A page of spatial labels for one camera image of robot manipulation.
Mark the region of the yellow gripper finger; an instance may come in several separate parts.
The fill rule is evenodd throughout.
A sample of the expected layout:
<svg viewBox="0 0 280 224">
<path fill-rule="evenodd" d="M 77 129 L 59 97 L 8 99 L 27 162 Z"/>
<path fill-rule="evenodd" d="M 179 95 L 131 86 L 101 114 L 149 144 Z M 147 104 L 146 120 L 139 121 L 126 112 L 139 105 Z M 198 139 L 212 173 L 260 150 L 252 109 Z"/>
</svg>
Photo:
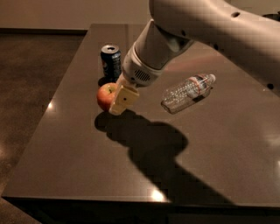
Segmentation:
<svg viewBox="0 0 280 224">
<path fill-rule="evenodd" d="M 110 104 L 109 113 L 119 116 L 137 100 L 139 92 L 136 85 L 128 82 L 123 74 L 120 75 L 116 84 L 115 97 Z"/>
</svg>

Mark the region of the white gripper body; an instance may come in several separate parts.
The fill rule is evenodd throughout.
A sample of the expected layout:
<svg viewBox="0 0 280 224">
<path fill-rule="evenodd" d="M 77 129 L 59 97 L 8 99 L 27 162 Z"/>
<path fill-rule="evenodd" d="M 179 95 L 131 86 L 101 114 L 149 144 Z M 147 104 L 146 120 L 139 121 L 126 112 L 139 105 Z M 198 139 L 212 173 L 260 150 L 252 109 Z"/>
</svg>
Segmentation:
<svg viewBox="0 0 280 224">
<path fill-rule="evenodd" d="M 151 85 L 161 74 L 157 70 L 145 65 L 137 55 L 136 44 L 129 49 L 122 63 L 122 75 L 131 85 L 147 87 Z"/>
</svg>

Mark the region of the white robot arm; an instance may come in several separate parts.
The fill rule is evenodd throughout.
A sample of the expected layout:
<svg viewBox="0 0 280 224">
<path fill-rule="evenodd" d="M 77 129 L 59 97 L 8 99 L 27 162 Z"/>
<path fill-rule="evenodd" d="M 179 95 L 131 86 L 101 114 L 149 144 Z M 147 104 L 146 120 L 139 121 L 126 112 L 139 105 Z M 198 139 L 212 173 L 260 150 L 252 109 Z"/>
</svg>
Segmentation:
<svg viewBox="0 0 280 224">
<path fill-rule="evenodd" d="M 150 0 L 151 20 L 124 58 L 109 112 L 120 115 L 195 41 L 280 92 L 280 22 L 224 0 Z"/>
</svg>

